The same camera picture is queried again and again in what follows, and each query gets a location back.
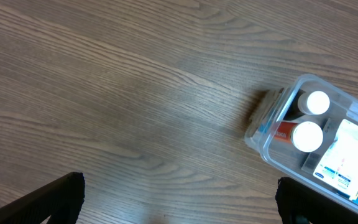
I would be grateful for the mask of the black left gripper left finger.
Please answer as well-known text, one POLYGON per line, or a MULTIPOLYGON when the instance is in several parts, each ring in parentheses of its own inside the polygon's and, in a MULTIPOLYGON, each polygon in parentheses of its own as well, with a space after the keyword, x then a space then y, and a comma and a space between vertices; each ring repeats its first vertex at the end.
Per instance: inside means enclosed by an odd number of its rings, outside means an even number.
POLYGON ((85 179, 70 172, 0 208, 0 224, 75 224, 85 201, 85 179))

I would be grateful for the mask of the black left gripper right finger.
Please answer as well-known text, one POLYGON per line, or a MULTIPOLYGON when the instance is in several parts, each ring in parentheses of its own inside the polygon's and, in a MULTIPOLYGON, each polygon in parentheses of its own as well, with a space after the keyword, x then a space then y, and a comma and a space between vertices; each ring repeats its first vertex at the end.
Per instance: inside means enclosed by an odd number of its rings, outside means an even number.
POLYGON ((290 177, 278 180, 275 195, 283 224, 358 224, 358 214, 290 177))

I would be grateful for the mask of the orange bottle white cap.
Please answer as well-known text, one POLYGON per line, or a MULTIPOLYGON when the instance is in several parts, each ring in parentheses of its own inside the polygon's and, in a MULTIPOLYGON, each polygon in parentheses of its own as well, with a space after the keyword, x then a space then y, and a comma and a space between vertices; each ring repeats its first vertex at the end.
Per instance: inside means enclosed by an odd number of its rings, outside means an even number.
POLYGON ((293 123, 282 121, 275 132, 274 139, 292 144, 302 152, 313 152, 323 142, 323 131, 311 121, 293 123))

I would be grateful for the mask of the white medicine box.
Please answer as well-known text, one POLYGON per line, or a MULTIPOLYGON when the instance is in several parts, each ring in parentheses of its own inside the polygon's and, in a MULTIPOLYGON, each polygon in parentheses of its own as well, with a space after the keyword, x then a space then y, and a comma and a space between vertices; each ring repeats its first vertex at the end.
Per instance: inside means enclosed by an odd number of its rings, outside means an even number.
POLYGON ((341 121, 333 143, 322 156, 313 175, 342 193, 358 191, 358 125, 341 121))

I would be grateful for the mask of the black bottle white cap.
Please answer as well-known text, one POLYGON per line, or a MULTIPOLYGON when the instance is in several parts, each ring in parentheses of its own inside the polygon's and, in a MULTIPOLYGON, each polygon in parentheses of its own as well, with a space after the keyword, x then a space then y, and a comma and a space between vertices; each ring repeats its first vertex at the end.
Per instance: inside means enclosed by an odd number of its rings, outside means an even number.
POLYGON ((283 119, 293 121, 304 115, 321 115, 329 106, 330 99, 325 92, 299 90, 283 119))

